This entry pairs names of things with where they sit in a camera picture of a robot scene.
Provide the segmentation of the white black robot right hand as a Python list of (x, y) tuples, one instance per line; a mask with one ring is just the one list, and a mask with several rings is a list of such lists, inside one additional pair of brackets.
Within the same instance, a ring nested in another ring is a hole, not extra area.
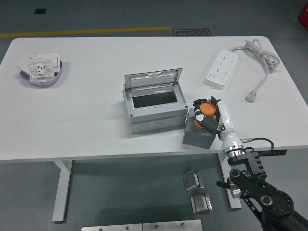
[(243, 142), (235, 135), (235, 129), (226, 103), (211, 96), (193, 102), (195, 123), (211, 134), (218, 135), (224, 153), (244, 148)]

